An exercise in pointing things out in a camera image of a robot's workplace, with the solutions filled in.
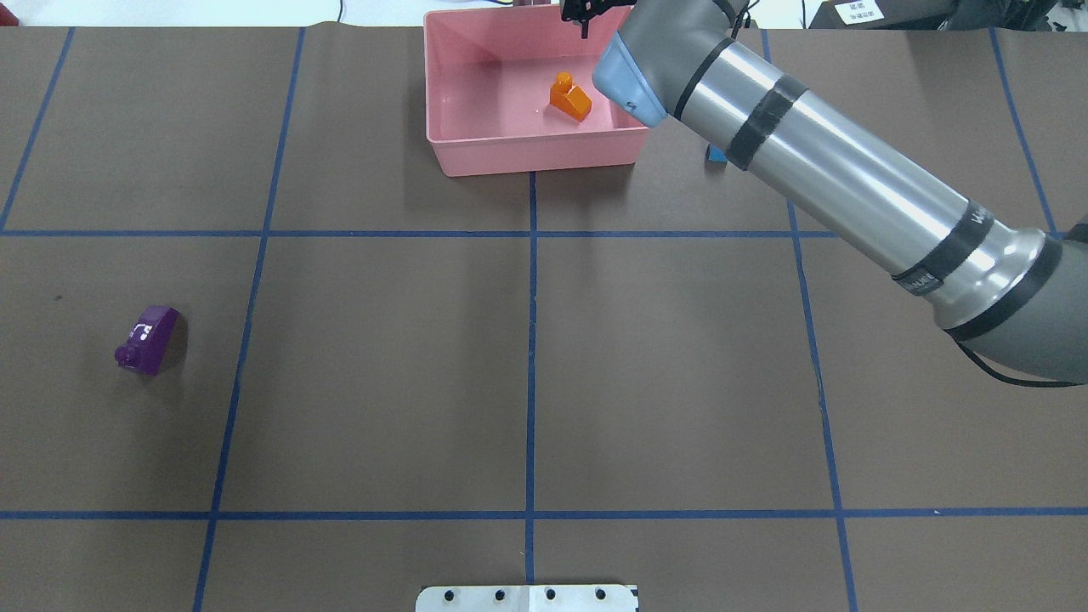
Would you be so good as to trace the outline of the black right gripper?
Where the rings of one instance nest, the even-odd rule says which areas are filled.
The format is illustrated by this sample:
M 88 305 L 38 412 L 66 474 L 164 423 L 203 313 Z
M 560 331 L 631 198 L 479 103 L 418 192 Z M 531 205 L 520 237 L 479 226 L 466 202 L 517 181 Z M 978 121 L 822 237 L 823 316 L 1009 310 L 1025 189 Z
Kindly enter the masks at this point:
M 580 24 L 580 36 L 588 40 L 588 22 L 613 8 L 634 5 L 634 0 L 562 0 L 561 20 Z

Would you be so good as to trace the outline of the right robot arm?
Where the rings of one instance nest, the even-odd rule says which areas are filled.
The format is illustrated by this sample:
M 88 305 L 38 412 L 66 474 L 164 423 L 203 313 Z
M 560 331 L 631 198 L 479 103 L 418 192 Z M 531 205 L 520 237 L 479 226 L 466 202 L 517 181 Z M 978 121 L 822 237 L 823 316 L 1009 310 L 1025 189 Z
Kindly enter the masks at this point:
M 1085 224 L 1012 229 L 738 42 L 732 1 L 633 1 L 593 73 L 645 127 L 682 123 L 930 303 L 970 360 L 1083 385 Z

